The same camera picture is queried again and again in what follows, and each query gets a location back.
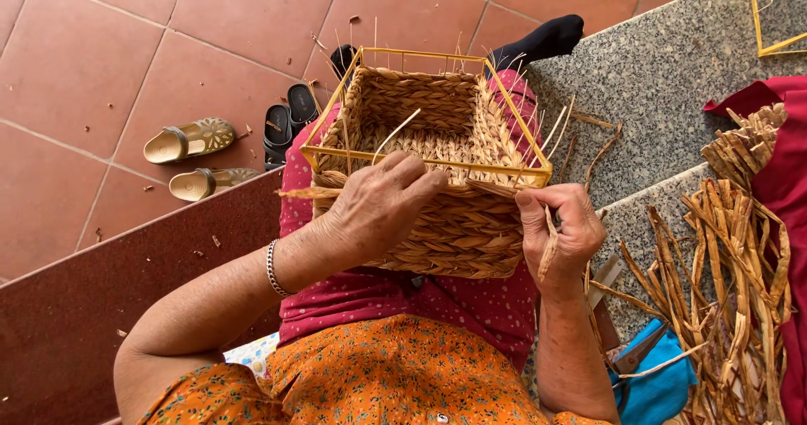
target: granite step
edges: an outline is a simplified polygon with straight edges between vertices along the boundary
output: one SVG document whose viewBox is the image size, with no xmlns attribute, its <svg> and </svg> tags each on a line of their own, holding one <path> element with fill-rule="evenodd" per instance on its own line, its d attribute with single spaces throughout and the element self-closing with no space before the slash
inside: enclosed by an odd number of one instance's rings
<svg viewBox="0 0 807 425">
<path fill-rule="evenodd" d="M 766 24 L 777 30 L 766 38 L 803 31 L 807 0 L 777 1 L 792 6 L 792 16 Z M 751 13 L 750 0 L 678 0 L 583 39 L 570 56 L 530 65 L 526 78 L 546 108 L 545 139 L 571 95 L 575 108 L 625 123 L 622 138 L 592 172 L 596 208 L 703 162 L 700 149 L 714 131 L 733 127 L 726 118 L 704 114 L 707 101 L 722 100 L 754 79 L 805 73 L 803 55 L 757 58 Z M 591 160 L 615 130 L 569 121 L 551 158 L 554 180 L 575 132 L 564 182 L 585 181 Z"/>
<path fill-rule="evenodd" d="M 655 241 L 653 229 L 647 218 L 648 205 L 656 207 L 659 215 L 676 238 L 694 237 L 694 231 L 683 220 L 683 216 L 688 212 L 688 209 L 683 205 L 680 198 L 685 193 L 691 195 L 697 191 L 701 180 L 709 178 L 716 178 L 714 171 L 708 163 L 701 163 L 638 193 L 627 196 L 616 203 L 605 206 L 603 209 L 608 211 L 608 215 L 603 219 L 603 225 L 608 231 L 608 238 L 603 244 L 603 248 L 591 260 L 591 271 L 596 272 L 611 254 L 617 254 L 624 262 L 619 248 L 620 242 L 625 242 L 633 260 L 636 261 L 640 268 L 646 270 L 650 267 L 655 259 L 653 253 Z M 601 215 L 603 209 L 600 209 L 598 214 Z M 681 253 L 688 268 L 691 267 L 695 245 L 694 240 L 686 240 L 680 243 Z M 645 303 L 650 304 L 650 299 L 644 288 L 627 267 L 622 270 L 616 281 L 614 281 L 612 288 L 636 296 Z M 683 290 L 688 297 L 689 286 L 686 282 L 684 282 Z M 701 291 L 704 292 L 707 299 L 713 300 L 712 276 L 708 269 L 704 269 Z M 604 300 L 622 342 L 629 342 L 651 320 L 650 315 L 621 299 L 606 295 Z"/>
</svg>

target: blue cloth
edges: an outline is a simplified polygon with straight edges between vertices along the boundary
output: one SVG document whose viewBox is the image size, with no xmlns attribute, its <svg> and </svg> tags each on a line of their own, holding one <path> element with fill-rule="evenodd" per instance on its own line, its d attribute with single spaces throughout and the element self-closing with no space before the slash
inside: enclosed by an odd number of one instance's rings
<svg viewBox="0 0 807 425">
<path fill-rule="evenodd" d="M 651 321 L 620 354 L 625 354 L 654 331 L 661 327 L 658 319 Z M 655 344 L 650 353 L 639 363 L 636 373 L 649 370 L 682 354 L 675 332 L 668 330 Z M 618 376 L 610 373 L 611 384 L 616 384 Z M 689 386 L 697 384 L 695 372 L 689 358 L 684 357 L 657 372 L 643 377 L 629 378 L 630 392 L 625 410 L 620 414 L 622 425 L 661 425 L 665 420 L 676 417 L 689 398 Z M 614 392 L 617 404 L 621 400 L 621 389 Z"/>
</svg>

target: black sock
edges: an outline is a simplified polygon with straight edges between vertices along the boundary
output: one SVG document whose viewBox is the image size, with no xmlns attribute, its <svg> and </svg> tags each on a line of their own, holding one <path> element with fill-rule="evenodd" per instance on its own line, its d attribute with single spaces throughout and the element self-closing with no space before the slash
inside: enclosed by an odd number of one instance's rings
<svg viewBox="0 0 807 425">
<path fill-rule="evenodd" d="M 579 16 L 554 18 L 530 32 L 524 39 L 497 48 L 488 56 L 496 71 L 513 69 L 518 71 L 519 63 L 571 54 L 583 36 L 583 19 Z M 516 59 L 520 54 L 525 56 Z"/>
<path fill-rule="evenodd" d="M 344 44 L 331 53 L 331 64 L 333 70 L 339 76 L 339 80 L 345 76 L 345 72 L 347 72 L 348 67 L 350 67 L 350 63 L 353 62 L 353 55 L 357 51 L 358 49 L 350 44 Z"/>
</svg>

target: hand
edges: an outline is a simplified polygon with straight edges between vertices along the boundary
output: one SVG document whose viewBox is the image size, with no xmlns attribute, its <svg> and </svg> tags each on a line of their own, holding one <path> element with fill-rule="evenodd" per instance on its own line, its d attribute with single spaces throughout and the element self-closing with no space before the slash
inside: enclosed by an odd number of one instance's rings
<svg viewBox="0 0 807 425">
<path fill-rule="evenodd" d="M 377 259 L 409 236 L 420 209 L 448 183 L 417 157 L 396 151 L 350 175 L 322 220 L 346 268 Z"/>
<path fill-rule="evenodd" d="M 537 274 L 549 231 L 546 212 L 539 202 L 557 209 L 561 220 L 557 249 L 542 282 L 538 281 Z M 524 226 L 524 256 L 541 298 L 564 300 L 581 295 L 580 275 L 605 241 L 605 229 L 583 186 L 563 183 L 519 192 L 516 203 Z"/>
</svg>

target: yellow metal frame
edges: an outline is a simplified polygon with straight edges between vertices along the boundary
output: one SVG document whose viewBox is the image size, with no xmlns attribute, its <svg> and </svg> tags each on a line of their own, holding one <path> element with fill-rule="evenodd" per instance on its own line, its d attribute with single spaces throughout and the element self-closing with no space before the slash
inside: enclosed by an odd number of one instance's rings
<svg viewBox="0 0 807 425">
<path fill-rule="evenodd" d="M 314 134 L 319 131 L 319 128 L 322 126 L 322 123 L 328 117 L 328 112 L 333 108 L 333 105 L 337 102 L 337 99 L 344 96 L 347 92 L 345 89 L 345 83 L 347 82 L 348 76 L 357 68 L 359 60 L 362 60 L 361 63 L 364 64 L 364 53 L 388 53 L 388 54 L 399 54 L 401 55 L 401 64 L 404 63 L 403 59 L 407 55 L 410 56 L 420 56 L 420 57 L 427 57 L 427 58 L 444 58 L 446 59 L 446 64 L 448 64 L 449 59 L 455 61 L 472 61 L 472 62 L 482 62 L 483 69 L 487 67 L 492 73 L 491 76 L 496 80 L 496 85 L 499 87 L 499 90 L 502 92 L 504 96 L 504 100 L 510 106 L 510 110 L 512 114 L 516 117 L 516 121 L 519 124 L 519 127 L 524 132 L 524 136 L 527 141 L 530 143 L 530 146 L 533 149 L 533 152 L 538 156 L 538 161 L 541 163 L 539 167 L 536 168 L 529 168 L 527 165 L 523 166 L 496 166 L 496 165 L 481 165 L 477 163 L 465 163 L 465 162 L 449 162 L 445 160 L 437 160 L 432 158 L 424 158 L 423 161 L 426 163 L 430 163 L 433 165 L 447 165 L 447 166 L 456 166 L 459 168 L 466 168 L 468 170 L 473 170 L 476 172 L 489 172 L 489 173 L 498 173 L 498 174 L 509 174 L 509 175 L 519 175 L 521 177 L 534 177 L 535 183 L 538 187 L 544 187 L 547 183 L 549 183 L 550 178 L 552 177 L 552 164 L 549 160 L 544 157 L 543 152 L 541 152 L 541 148 L 535 142 L 532 133 L 530 133 L 530 129 L 527 127 L 527 124 L 524 122 L 524 119 L 521 118 L 521 114 L 516 109 L 516 105 L 512 102 L 510 97 L 510 93 L 508 92 L 507 88 L 504 87 L 501 80 L 499 80 L 499 76 L 496 74 L 496 70 L 493 68 L 493 65 L 487 58 L 479 58 L 475 56 L 462 56 L 457 54 L 448 54 L 448 53 L 427 53 L 427 52 L 415 52 L 409 50 L 398 50 L 393 48 L 365 48 L 361 47 L 358 48 L 358 51 L 353 56 L 353 61 L 351 61 L 350 66 L 345 73 L 345 76 L 342 78 L 342 81 L 339 83 L 337 90 L 331 96 L 331 100 L 328 102 L 328 105 L 325 106 L 319 113 L 319 119 L 314 125 L 313 130 L 308 135 L 308 139 L 303 142 L 303 145 L 300 146 L 300 151 L 303 153 L 303 156 L 308 160 L 308 163 L 311 164 L 311 168 L 314 172 L 319 172 L 319 163 L 316 161 L 315 154 L 317 153 L 327 153 L 331 155 L 338 155 L 340 157 L 351 157 L 351 158 L 360 158 L 362 160 L 372 160 L 374 154 L 373 153 L 366 153 L 361 151 L 354 151 L 354 150 L 338 150 L 333 148 L 326 148 L 322 146 L 315 146 L 310 145 L 311 140 L 314 138 Z M 383 158 L 383 154 L 378 154 L 378 159 Z"/>
<path fill-rule="evenodd" d="M 782 48 L 786 48 L 790 45 L 795 44 L 799 40 L 807 39 L 807 32 L 799 34 L 798 36 L 791 37 L 787 40 L 782 40 L 777 44 L 773 44 L 769 47 L 762 46 L 762 26 L 760 24 L 760 12 L 765 9 L 767 6 L 760 9 L 760 5 L 757 3 L 757 0 L 752 0 L 752 11 L 754 13 L 754 29 L 756 30 L 756 38 L 757 38 L 757 56 L 770 56 L 774 54 L 788 54 L 788 53 L 807 53 L 807 49 L 801 50 L 785 50 L 781 51 Z"/>
</svg>

